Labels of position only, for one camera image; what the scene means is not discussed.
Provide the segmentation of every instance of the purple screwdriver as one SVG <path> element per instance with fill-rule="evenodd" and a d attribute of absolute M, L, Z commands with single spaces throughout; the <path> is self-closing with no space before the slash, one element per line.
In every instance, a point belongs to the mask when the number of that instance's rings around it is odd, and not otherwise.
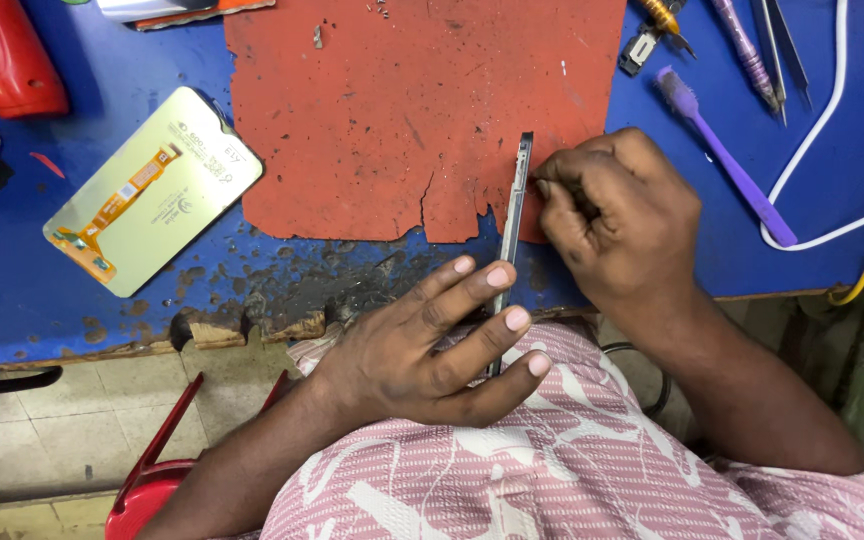
<path fill-rule="evenodd" d="M 712 0 L 712 4 L 726 25 L 732 42 L 735 43 L 735 51 L 738 53 L 739 60 L 742 61 L 742 67 L 749 74 L 751 85 L 755 87 L 758 95 L 762 96 L 765 103 L 769 104 L 769 109 L 773 113 L 777 113 L 779 100 L 776 99 L 776 92 L 772 88 L 769 72 L 765 70 L 765 65 L 762 63 L 762 57 L 759 56 L 756 46 L 749 40 L 749 34 L 742 28 L 742 23 L 738 20 L 738 13 L 736 13 L 736 6 L 733 5 L 732 0 Z"/>
<path fill-rule="evenodd" d="M 679 75 L 672 71 L 672 67 L 659 69 L 655 75 L 655 84 L 665 95 L 665 100 L 672 106 L 672 109 L 695 124 L 696 129 L 702 134 L 708 146 L 712 148 L 712 152 L 719 159 L 719 162 L 726 168 L 726 172 L 732 178 L 735 187 L 758 215 L 758 219 L 762 220 L 775 242 L 783 248 L 795 245 L 799 240 L 795 237 L 792 229 L 786 225 L 786 220 L 779 215 L 779 211 L 765 197 L 765 193 L 762 193 L 759 186 L 752 181 L 749 173 L 745 172 L 745 169 L 726 150 L 719 137 L 715 136 L 713 129 L 699 114 L 699 100 L 695 98 L 692 90 L 682 82 Z"/>

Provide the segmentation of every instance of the blue tabletop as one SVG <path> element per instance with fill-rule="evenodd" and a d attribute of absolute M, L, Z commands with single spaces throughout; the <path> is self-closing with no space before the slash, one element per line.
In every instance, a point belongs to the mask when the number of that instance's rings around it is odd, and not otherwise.
<path fill-rule="evenodd" d="M 707 159 L 708 149 L 651 83 L 659 68 L 673 65 L 698 95 L 712 129 L 768 191 L 828 102 L 834 75 L 834 2 L 785 2 L 783 9 L 816 104 L 809 111 L 790 89 L 787 129 L 766 113 L 715 12 L 701 0 L 678 18 L 699 61 L 662 45 L 637 78 L 616 72 L 612 81 L 606 128 L 641 127 L 702 198 L 696 272 L 716 296 L 850 284 L 864 266 L 864 228 L 808 251 L 766 246 L 723 169 Z M 73 113 L 50 121 L 0 120 L 1 157 L 15 171 L 0 190 L 0 365 L 141 353 L 169 340 L 183 309 L 251 324 L 266 320 L 273 329 L 311 311 L 333 317 L 387 302 L 461 253 L 482 263 L 495 256 L 499 237 L 491 215 L 481 218 L 481 235 L 464 244 L 430 245 L 417 229 L 396 242 L 340 243 L 270 238 L 250 227 L 236 204 L 132 298 L 115 297 L 45 241 L 42 225 L 175 88 L 195 87 L 228 113 L 234 59 L 221 21 L 140 33 L 103 19 L 94 2 L 34 2 L 27 10 Z M 740 6 L 740 15 L 754 33 L 748 6 Z M 638 5 L 628 7 L 618 47 L 642 19 Z M 845 97 L 777 204 L 799 240 L 864 215 L 864 3 L 856 2 L 848 19 Z M 30 152 L 50 158 L 66 178 Z M 548 246 L 520 245 L 516 266 L 512 302 L 531 310 L 587 303 Z"/>

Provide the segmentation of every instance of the white cable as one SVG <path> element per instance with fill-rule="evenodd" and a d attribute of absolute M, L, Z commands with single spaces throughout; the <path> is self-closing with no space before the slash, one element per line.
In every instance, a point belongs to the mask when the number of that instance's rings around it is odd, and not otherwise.
<path fill-rule="evenodd" d="M 792 155 L 792 159 L 789 160 L 789 163 L 785 166 L 785 170 L 782 171 L 781 176 L 778 177 L 778 181 L 775 182 L 775 186 L 772 188 L 772 191 L 769 193 L 769 202 L 773 205 L 779 199 L 779 194 L 782 193 L 783 188 L 786 186 L 786 182 L 792 173 L 795 171 L 796 166 L 799 165 L 799 161 L 802 160 L 802 157 L 809 152 L 809 148 L 812 145 L 812 141 L 815 141 L 819 134 L 822 132 L 822 129 L 826 127 L 826 123 L 829 122 L 829 119 L 832 118 L 835 113 L 835 108 L 839 106 L 839 101 L 842 100 L 842 92 L 845 91 L 846 88 L 846 64 L 847 64 L 847 53 L 849 51 L 847 38 L 847 25 L 849 15 L 849 0 L 838 0 L 838 3 L 835 7 L 835 83 L 832 86 L 832 98 L 828 100 L 828 105 L 825 106 L 825 110 L 822 112 L 822 116 L 819 116 L 819 121 L 812 126 L 812 129 L 808 132 L 808 135 L 805 137 L 804 141 L 801 141 L 801 144 L 798 145 L 798 150 L 794 155 Z M 824 244 L 832 239 L 837 239 L 846 233 L 850 233 L 859 227 L 864 225 L 864 217 L 862 219 L 855 220 L 845 227 L 838 227 L 832 232 L 827 234 L 823 234 L 814 240 L 809 240 L 808 242 L 798 243 L 794 246 L 789 246 L 784 248 L 780 246 L 769 234 L 768 228 L 765 227 L 764 224 L 759 224 L 759 231 L 762 234 L 762 240 L 765 240 L 765 243 L 774 247 L 776 250 L 782 251 L 802 251 L 808 250 L 810 248 L 814 248 L 820 244 Z"/>

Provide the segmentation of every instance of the red heat gun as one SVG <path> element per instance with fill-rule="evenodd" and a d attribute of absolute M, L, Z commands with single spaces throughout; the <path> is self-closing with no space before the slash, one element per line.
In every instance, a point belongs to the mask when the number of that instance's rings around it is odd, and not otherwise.
<path fill-rule="evenodd" d="M 65 115 L 66 90 L 18 0 L 0 0 L 0 117 Z"/>

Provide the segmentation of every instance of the hand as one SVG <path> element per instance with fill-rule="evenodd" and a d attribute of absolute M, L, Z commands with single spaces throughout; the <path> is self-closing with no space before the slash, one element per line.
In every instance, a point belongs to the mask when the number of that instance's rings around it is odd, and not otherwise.
<path fill-rule="evenodd" d="M 354 427 L 389 417 L 477 428 L 497 422 L 536 390 L 551 362 L 532 350 L 503 374 L 469 387 L 529 329 L 529 313 L 517 305 L 451 349 L 432 350 L 456 323 L 516 280 L 508 262 L 478 272 L 474 266 L 472 257 L 460 256 L 399 300 L 359 317 L 307 384 L 339 402 Z"/>
<path fill-rule="evenodd" d="M 588 300 L 643 351 L 674 340 L 708 303 L 692 276 L 702 202 L 662 150 L 619 129 L 553 153 L 533 176 L 541 226 Z"/>

